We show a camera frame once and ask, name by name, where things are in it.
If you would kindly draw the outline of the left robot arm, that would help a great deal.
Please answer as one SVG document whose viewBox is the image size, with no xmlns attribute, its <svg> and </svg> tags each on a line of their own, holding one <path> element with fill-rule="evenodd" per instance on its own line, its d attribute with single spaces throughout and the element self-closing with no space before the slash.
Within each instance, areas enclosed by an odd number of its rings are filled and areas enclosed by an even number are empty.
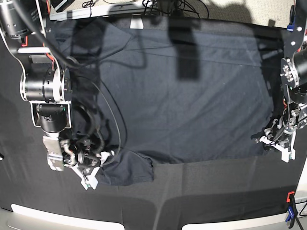
<svg viewBox="0 0 307 230">
<path fill-rule="evenodd" d="M 257 140 L 266 149 L 276 149 L 281 159 L 295 159 L 297 130 L 307 125 L 307 2 L 297 0 L 291 7 L 289 36 L 284 42 L 280 78 L 283 89 L 283 112 Z"/>
</svg>

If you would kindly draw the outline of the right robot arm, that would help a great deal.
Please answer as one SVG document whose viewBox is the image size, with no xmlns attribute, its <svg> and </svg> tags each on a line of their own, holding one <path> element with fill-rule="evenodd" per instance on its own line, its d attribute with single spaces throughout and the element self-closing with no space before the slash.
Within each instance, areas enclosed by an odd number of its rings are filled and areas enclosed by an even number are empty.
<svg viewBox="0 0 307 230">
<path fill-rule="evenodd" d="M 33 125 L 44 132 L 49 167 L 70 168 L 84 189 L 96 189 L 96 175 L 114 152 L 104 151 L 93 113 L 72 100 L 69 66 L 74 60 L 50 43 L 49 10 L 49 1 L 1 1 L 0 35 L 22 68 L 20 96 L 31 106 Z"/>
</svg>

